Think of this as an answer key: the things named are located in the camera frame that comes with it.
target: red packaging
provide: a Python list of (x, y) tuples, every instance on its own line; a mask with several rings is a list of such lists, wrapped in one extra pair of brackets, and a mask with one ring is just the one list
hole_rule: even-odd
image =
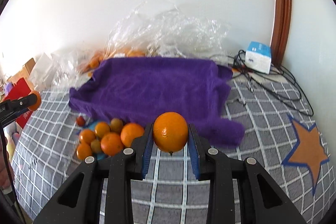
[[(30, 92), (31, 89), (29, 88), (26, 80), (24, 78), (20, 78), (4, 100), (17, 100), (21, 97), (29, 95)], [(21, 128), (24, 128), (32, 113), (32, 111), (28, 110), (16, 119), (16, 122)]]

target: brown wood trim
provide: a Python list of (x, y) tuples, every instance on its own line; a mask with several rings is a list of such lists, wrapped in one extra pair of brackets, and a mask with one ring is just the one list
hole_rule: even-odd
[(276, 0), (271, 40), (272, 63), (279, 67), (285, 54), (292, 14), (292, 0)]

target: blue star border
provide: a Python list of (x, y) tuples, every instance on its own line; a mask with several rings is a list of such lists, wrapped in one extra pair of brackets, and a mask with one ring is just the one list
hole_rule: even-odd
[(299, 138), (299, 135), (297, 133), (297, 130), (293, 124), (293, 121), (296, 121), (298, 124), (300, 124), (302, 127), (306, 128), (308, 130), (308, 132), (311, 132), (315, 127), (317, 128), (317, 125), (316, 123), (314, 123), (311, 127), (307, 127), (306, 125), (300, 123), (298, 120), (296, 120), (293, 116), (291, 115), (288, 115), (288, 118), (292, 124), (292, 128), (294, 129), (294, 132), (295, 132), (295, 135), (296, 135), (296, 139), (297, 139), (297, 142), (296, 144), (294, 145), (294, 147), (292, 148), (292, 150), (288, 153), (288, 155), (284, 158), (284, 160), (282, 161), (282, 165), (283, 166), (295, 166), (295, 167), (307, 167), (308, 170), (309, 170), (309, 174), (310, 174), (310, 177), (311, 177), (311, 184), (312, 184), (312, 194), (313, 196), (315, 195), (315, 191), (316, 191), (316, 187), (317, 187), (317, 184), (319, 182), (319, 176), (320, 176), (320, 173), (321, 173), (321, 166), (327, 162), (329, 162), (330, 158), (328, 157), (328, 155), (326, 154), (326, 156), (328, 157), (326, 160), (322, 160), (320, 162), (320, 169), (319, 169), (319, 174), (318, 174), (318, 179), (316, 181), (316, 184), (314, 185), (314, 179), (313, 179), (313, 175), (312, 175), (312, 171), (309, 167), (308, 164), (305, 164), (305, 163), (298, 163), (298, 162), (289, 162), (289, 159), (292, 157), (292, 155), (294, 154), (294, 152), (296, 151), (296, 149), (299, 147), (300, 145), (300, 138)]

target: triangular cutout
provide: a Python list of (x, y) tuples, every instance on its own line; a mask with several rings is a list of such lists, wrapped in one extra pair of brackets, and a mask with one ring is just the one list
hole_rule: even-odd
[(282, 205), (282, 201), (279, 196), (275, 193), (272, 187), (268, 184), (265, 178), (259, 174), (257, 175), (262, 200), (266, 209), (273, 208), (275, 206)]
[(58, 203), (71, 208), (75, 208), (78, 201), (79, 192), (82, 187), (84, 174), (80, 173), (66, 188), (58, 199)]

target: star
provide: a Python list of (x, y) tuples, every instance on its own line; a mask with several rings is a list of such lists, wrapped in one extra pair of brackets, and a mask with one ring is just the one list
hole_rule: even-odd
[(307, 128), (299, 121), (289, 116), (297, 142), (283, 160), (283, 165), (307, 167), (312, 180), (312, 194), (314, 196), (320, 175), (321, 165), (329, 161), (320, 141), (316, 124)]

